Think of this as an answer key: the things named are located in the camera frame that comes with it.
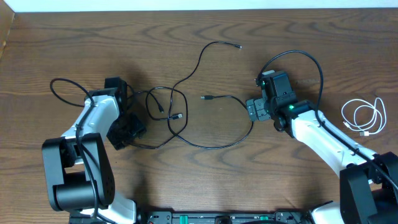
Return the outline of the black mounting rail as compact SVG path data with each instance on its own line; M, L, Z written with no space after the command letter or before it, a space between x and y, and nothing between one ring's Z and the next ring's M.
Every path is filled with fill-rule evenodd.
M183 213L170 211L141 212L136 223L141 224L242 224L286 223L311 224L309 214L298 211L277 210L270 213Z

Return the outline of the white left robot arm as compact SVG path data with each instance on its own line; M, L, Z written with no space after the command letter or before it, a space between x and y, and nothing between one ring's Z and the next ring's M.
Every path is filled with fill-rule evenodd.
M128 113L127 83L107 78L104 88L85 91L77 120L59 138L42 145L50 206L68 212L70 223L148 223L135 201L116 190L105 140L117 150L146 128Z

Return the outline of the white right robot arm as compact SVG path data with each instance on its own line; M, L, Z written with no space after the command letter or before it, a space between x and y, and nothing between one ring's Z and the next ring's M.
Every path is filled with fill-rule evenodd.
M304 143L340 180L339 202L309 212L311 223L397 223L397 155L356 143L308 101L299 101L288 74L270 70L256 79L262 96L247 100L251 121L273 120L277 131Z

